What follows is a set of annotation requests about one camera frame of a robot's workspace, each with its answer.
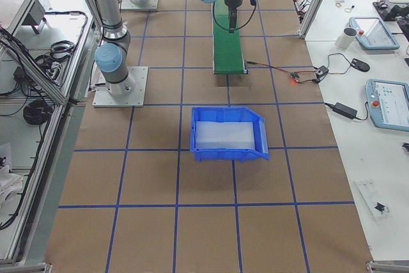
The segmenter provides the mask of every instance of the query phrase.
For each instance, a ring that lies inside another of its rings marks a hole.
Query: blue tray
[[[251,122],[254,132],[254,149],[251,148],[197,148],[196,128],[199,121],[224,122]],[[268,154],[266,128],[264,118],[246,107],[217,108],[194,107],[192,108],[192,126],[190,131],[190,150],[195,159],[202,160],[255,160],[270,158]]]

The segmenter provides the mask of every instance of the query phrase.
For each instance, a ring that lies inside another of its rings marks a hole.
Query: cup
[[[353,39],[357,35],[357,30],[346,27],[340,36],[338,36],[337,40],[335,41],[335,45],[339,48],[347,49],[349,45],[351,45]]]

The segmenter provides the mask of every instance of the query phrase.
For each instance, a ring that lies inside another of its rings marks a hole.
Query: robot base
[[[148,80],[147,66],[130,66],[129,73],[136,84],[132,92],[125,95],[111,95],[105,86],[98,87],[95,92],[94,107],[142,107],[145,99],[146,81]],[[104,83],[101,74],[99,83]]]
[[[141,0],[140,3],[131,3],[130,0],[122,0],[122,11],[156,11],[159,0]]]

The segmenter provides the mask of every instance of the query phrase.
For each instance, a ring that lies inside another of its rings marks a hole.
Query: brown tiled floor
[[[310,70],[305,42],[291,35],[291,0],[259,7],[241,32],[243,55]],[[366,272],[319,87],[265,66],[213,75],[210,5],[160,0],[159,9],[123,15],[134,36],[128,64],[150,67],[146,105],[94,109],[91,96],[45,260],[60,273]],[[250,9],[240,7],[241,21]],[[262,115],[270,160],[197,163],[195,105]]]

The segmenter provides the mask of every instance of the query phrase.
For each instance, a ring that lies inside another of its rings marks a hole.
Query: white table
[[[324,0],[306,41],[314,66],[327,65],[327,56],[342,52],[349,60],[357,58],[371,66],[367,73],[350,68],[345,75],[328,75],[320,83],[325,102],[340,102],[358,110],[365,117],[365,85],[368,79],[385,79],[409,83],[409,67],[404,58],[408,41],[396,38],[401,48],[393,52],[367,52],[354,41],[346,50],[334,45],[350,17],[378,16],[372,2],[376,0]],[[344,8],[354,5],[351,13]],[[391,24],[392,32],[401,32]],[[348,67],[342,56],[330,58],[330,71],[343,72]],[[371,120],[351,121],[328,109],[332,128],[350,182],[360,220],[371,254],[376,261],[409,260],[409,154],[401,147],[409,142],[409,132],[376,128]],[[386,219],[375,221],[366,207],[354,181],[373,180],[380,203],[391,210]]]

